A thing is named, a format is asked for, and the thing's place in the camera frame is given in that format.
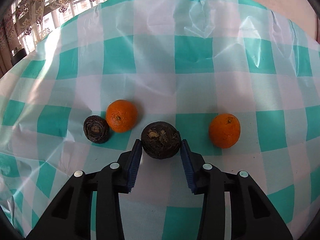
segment floral curtain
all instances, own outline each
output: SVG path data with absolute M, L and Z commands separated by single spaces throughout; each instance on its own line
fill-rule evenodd
M 32 35 L 34 45 L 40 42 L 50 30 L 43 27 L 44 13 L 53 10 L 64 13 L 74 0 L 17 0 L 15 12 L 8 8 L 0 21 L 0 78 L 12 68 L 11 51 L 20 49 L 18 37 Z
M 11 51 L 20 49 L 17 33 L 13 27 L 11 8 L 8 8 L 0 21 L 0 78 L 11 68 Z

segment dark round fruit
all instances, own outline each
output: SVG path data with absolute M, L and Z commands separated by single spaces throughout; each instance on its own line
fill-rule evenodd
M 174 156 L 181 143 L 180 133 L 167 122 L 148 124 L 141 133 L 144 151 L 155 159 L 166 159 Z
M 110 135 L 107 121 L 98 115 L 92 115 L 85 119 L 83 131 L 88 140 L 94 143 L 105 143 Z

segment mandarin orange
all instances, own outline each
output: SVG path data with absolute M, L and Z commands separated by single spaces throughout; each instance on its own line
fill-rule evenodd
M 209 138 L 220 148 L 230 148 L 240 137 L 240 123 L 233 114 L 219 114 L 209 125 Z
M 111 103 L 106 112 L 106 120 L 110 128 L 118 133 L 131 130 L 137 122 L 136 106 L 127 100 L 117 100 Z

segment checkered tablecloth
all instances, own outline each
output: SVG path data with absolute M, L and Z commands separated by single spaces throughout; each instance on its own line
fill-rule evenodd
M 319 50 L 295 23 L 252 0 L 99 4 L 0 80 L 0 203 L 27 235 L 74 171 L 99 171 L 147 124 L 166 121 L 206 162 L 248 171 L 297 239 L 320 207 Z M 104 116 L 117 99 L 135 102 L 138 124 L 91 143 L 84 120 Z M 239 119 L 241 135 L 221 150 L 208 125 L 225 112 Z M 188 189 L 179 154 L 143 154 L 135 187 L 120 195 L 125 237 L 194 240 L 202 200 Z

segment silver screw head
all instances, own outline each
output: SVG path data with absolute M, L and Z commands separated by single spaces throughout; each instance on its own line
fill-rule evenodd
M 110 164 L 110 168 L 113 169 L 113 170 L 115 170 L 115 169 L 117 169 L 117 168 L 119 168 L 119 167 L 120 167 L 120 164 L 119 164 L 119 163 L 111 163 L 111 164 Z
M 73 175 L 74 175 L 75 177 L 81 177 L 82 174 L 83 174 L 83 171 L 76 171 Z
M 211 170 L 212 169 L 212 165 L 210 163 L 205 163 L 202 165 L 202 168 L 204 168 L 205 170 Z
M 249 174 L 246 171 L 240 171 L 239 174 L 240 174 L 241 177 L 244 177 L 244 178 L 249 176 Z

